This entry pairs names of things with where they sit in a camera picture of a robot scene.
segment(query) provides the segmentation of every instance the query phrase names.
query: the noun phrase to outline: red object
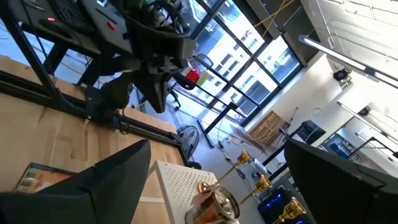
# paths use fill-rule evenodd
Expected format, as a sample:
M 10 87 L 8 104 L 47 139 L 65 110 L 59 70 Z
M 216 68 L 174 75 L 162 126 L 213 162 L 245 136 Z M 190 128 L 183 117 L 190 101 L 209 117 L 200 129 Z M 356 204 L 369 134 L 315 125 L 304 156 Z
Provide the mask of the red object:
M 106 25 L 108 25 L 108 27 L 109 27 L 111 30 L 115 30 L 115 29 L 116 29 L 115 26 L 113 25 L 113 23 L 110 22 L 110 21 L 106 22 Z
M 185 76 L 185 78 L 187 78 L 188 80 L 190 80 L 192 82 L 197 82 L 199 77 L 200 77 L 200 75 L 195 69 L 190 70 L 188 72 L 188 74 Z

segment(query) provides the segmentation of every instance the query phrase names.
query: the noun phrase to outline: wall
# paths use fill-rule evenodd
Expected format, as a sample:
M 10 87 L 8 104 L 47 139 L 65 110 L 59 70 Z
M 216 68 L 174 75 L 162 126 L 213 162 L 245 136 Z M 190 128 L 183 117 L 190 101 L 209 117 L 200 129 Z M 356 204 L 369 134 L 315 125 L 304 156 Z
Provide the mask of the wall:
M 373 129 L 370 129 L 368 125 L 363 123 L 357 118 L 352 119 L 344 128 L 338 131 L 338 134 L 350 142 L 354 147 L 359 147 L 364 143 L 362 139 L 357 137 L 355 133 L 359 133 L 363 138 L 369 139 L 370 137 L 375 137 L 377 140 L 390 147 L 392 150 L 396 150 L 397 146 L 388 140 L 386 137 L 382 136 L 380 133 Z M 389 161 L 385 156 L 375 149 L 368 148 L 370 146 L 361 149 L 361 152 L 373 160 L 377 165 L 384 169 L 388 174 L 398 177 L 398 166 Z
M 326 131 L 326 134 L 312 144 L 313 146 L 319 146 L 353 117 L 351 113 L 337 104 L 338 101 L 357 113 L 374 99 L 373 93 L 378 88 L 378 83 L 354 72 L 350 76 L 352 84 L 333 98 L 318 115 L 311 118 Z
M 294 82 L 281 91 L 280 96 L 275 97 L 245 127 L 246 130 L 250 131 L 271 110 L 288 121 L 298 108 L 288 132 L 296 130 L 303 121 L 312 119 L 326 131 L 319 142 L 313 144 L 317 145 L 352 118 L 351 114 L 336 104 L 338 100 L 354 111 L 361 110 L 371 102 L 372 88 L 376 83 L 352 73 L 354 85 L 342 91 L 332 78 L 331 67 L 325 54 L 318 53 L 313 60 L 310 66 L 300 71 Z M 315 108 L 320 109 L 317 115 L 313 113 Z
M 398 2 L 301 0 L 323 45 L 390 75 L 398 68 Z
M 314 107 L 324 106 L 341 91 L 338 84 L 331 80 L 331 73 L 325 54 L 317 53 L 308 67 L 299 71 L 296 77 L 245 126 L 245 130 L 250 131 L 271 110 L 288 121 L 298 107 L 289 131 L 295 130 L 302 121 L 309 119 Z M 319 96 L 319 99 L 313 100 L 313 96 Z

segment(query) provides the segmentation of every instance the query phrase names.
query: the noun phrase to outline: wooden pallet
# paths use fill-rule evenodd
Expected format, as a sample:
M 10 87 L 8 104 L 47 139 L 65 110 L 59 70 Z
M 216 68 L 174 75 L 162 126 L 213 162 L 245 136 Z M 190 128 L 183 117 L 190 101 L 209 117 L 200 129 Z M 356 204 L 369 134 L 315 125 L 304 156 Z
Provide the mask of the wooden pallet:
M 277 113 L 271 111 L 250 132 L 250 136 L 269 146 L 280 135 L 279 128 L 285 128 L 287 122 Z

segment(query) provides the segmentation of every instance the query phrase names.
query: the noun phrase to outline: wooden desk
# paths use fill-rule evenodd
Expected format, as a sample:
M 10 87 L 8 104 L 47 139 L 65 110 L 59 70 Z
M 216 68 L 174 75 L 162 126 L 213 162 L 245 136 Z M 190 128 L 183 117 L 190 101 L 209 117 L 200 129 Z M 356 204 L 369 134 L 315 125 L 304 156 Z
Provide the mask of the wooden desk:
M 0 56 L 0 70 L 40 83 L 33 70 L 10 58 Z M 81 91 L 70 83 L 53 78 L 62 92 L 84 100 Z M 12 190 L 30 162 L 79 172 L 96 162 L 141 140 L 133 134 L 122 135 L 80 118 L 0 94 L 0 191 Z M 175 127 L 132 108 L 125 115 L 175 132 Z M 151 141 L 151 165 L 156 160 L 182 164 L 178 150 Z M 162 197 L 157 176 L 152 174 L 142 193 Z M 170 223 L 164 204 L 140 202 L 134 223 Z

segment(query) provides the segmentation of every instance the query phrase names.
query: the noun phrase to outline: floor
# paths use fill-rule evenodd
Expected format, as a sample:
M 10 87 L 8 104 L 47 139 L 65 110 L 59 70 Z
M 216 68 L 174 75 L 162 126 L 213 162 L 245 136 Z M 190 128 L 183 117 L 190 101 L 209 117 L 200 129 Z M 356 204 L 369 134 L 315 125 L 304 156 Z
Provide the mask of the floor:
M 27 34 L 27 38 L 31 42 L 41 61 L 43 61 L 44 55 L 40 52 L 41 50 L 39 50 L 39 45 L 35 37 Z M 42 40 L 42 42 L 44 44 L 45 51 L 48 53 L 52 47 L 52 43 L 45 40 Z M 10 37 L 6 30 L 2 28 L 2 24 L 0 24 L 0 52 L 0 54 L 7 55 L 14 60 L 28 64 L 13 38 Z M 55 71 L 55 76 L 68 82 L 76 83 L 81 73 L 85 70 L 85 63 L 86 58 L 82 57 L 76 52 L 69 50 L 67 52 L 67 56 L 62 60 L 62 64 Z M 112 77 L 101 77 L 96 85 L 101 86 L 102 83 L 109 81 L 110 79 L 112 79 Z M 203 125 L 207 127 L 217 116 L 216 113 L 208 111 L 206 108 L 202 107 L 186 96 L 179 95 L 179 100 L 182 103 L 182 107 L 178 111 L 174 110 L 176 103 L 171 95 L 167 97 L 168 105 L 164 113 L 157 114 L 148 103 L 145 103 L 140 108 L 151 116 L 175 124 L 177 128 L 185 124 L 194 125 L 199 128 L 197 119 L 200 119 Z M 131 96 L 130 104 L 138 105 L 136 91 L 134 91 Z M 223 142 L 225 151 L 222 151 L 217 147 L 211 149 L 208 146 L 203 133 L 201 133 L 200 143 L 193 154 L 192 159 L 195 162 L 199 162 L 203 170 L 214 172 L 217 177 L 223 175 L 231 167 L 231 164 L 225 160 L 225 155 L 228 155 L 233 161 L 235 161 L 242 149 L 246 149 L 252 155 L 252 157 L 256 157 L 259 161 L 263 161 L 267 158 L 265 153 L 261 153 L 249 145 L 228 143 L 226 138 L 231 137 L 231 125 L 235 124 L 227 119 L 223 119 L 221 125 L 217 124 L 216 127 L 214 127 L 209 133 L 213 142 L 217 142 L 219 140 Z M 274 172 L 276 170 L 276 165 L 271 163 L 271 167 L 267 168 L 269 168 L 271 172 Z M 222 185 L 231 191 L 238 201 L 245 197 L 249 193 L 249 189 L 253 189 L 255 184 L 255 180 L 251 177 L 251 174 L 254 172 L 254 168 L 251 165 L 246 165 L 242 167 L 241 170 L 246 176 L 246 180 L 241 180 L 237 172 L 232 172 L 222 183 Z M 257 203 L 258 202 L 254 198 L 251 198 L 243 206 L 241 206 L 241 218 L 239 219 L 241 223 L 264 223 L 259 212 L 257 211 Z

